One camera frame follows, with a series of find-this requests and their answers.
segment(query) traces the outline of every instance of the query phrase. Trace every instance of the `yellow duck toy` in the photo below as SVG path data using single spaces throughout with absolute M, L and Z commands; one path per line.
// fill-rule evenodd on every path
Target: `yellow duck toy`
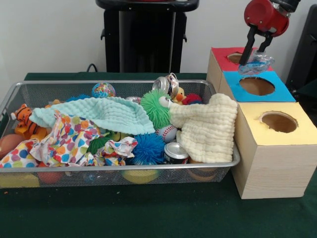
M 183 105 L 182 101 L 186 98 L 184 89 L 181 87 L 178 88 L 178 93 L 175 98 L 172 99 L 174 103 L 177 103 L 179 105 Z

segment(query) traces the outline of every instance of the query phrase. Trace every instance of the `white wall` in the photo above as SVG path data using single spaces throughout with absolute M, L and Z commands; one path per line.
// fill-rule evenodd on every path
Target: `white wall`
M 188 43 L 182 72 L 206 72 L 210 47 L 244 46 L 249 28 L 243 20 L 249 0 L 201 0 L 187 13 Z M 309 7 L 301 1 L 287 32 L 274 39 L 268 53 L 286 79 Z M 103 10 L 94 0 L 0 0 L 0 100 L 9 85 L 28 72 L 85 71 L 93 62 L 106 69 Z M 257 38 L 256 46 L 263 38 Z
M 28 72 L 105 70 L 103 20 L 94 0 L 0 0 L 0 99 Z

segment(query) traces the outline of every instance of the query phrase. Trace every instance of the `metal basket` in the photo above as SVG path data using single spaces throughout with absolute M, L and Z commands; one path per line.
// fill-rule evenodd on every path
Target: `metal basket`
M 72 96 L 91 94 L 93 86 L 101 81 L 24 81 L 11 87 L 0 105 L 0 136 L 14 133 L 17 122 L 8 115 L 23 103 L 29 107 L 44 107 L 54 99 L 65 101 Z M 114 80 L 111 83 L 117 96 L 142 97 L 152 89 L 154 81 Z M 185 92 L 200 95 L 207 103 L 214 93 L 204 80 L 180 80 Z M 59 168 L 1 168 L 0 188 L 4 187 L 62 187 L 143 183 L 219 182 L 240 161 L 234 145 L 230 163 L 154 165 L 154 166 L 103 166 Z

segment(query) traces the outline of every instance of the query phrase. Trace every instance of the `clear plastic wrap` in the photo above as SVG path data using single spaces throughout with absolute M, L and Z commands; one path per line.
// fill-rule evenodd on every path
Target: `clear plastic wrap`
M 263 73 L 274 64 L 273 57 L 268 56 L 265 52 L 254 50 L 246 65 L 240 65 L 238 72 L 241 75 L 255 75 Z

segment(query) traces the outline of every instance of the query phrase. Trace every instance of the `stuffed tiger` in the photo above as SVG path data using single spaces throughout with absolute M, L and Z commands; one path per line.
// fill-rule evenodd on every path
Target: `stuffed tiger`
M 35 134 L 38 129 L 38 125 L 32 122 L 29 117 L 32 114 L 32 110 L 26 106 L 26 104 L 22 104 L 22 106 L 16 110 L 14 113 L 11 113 L 11 117 L 13 120 L 18 120 L 20 123 L 18 127 L 27 126 L 28 131 L 31 135 Z

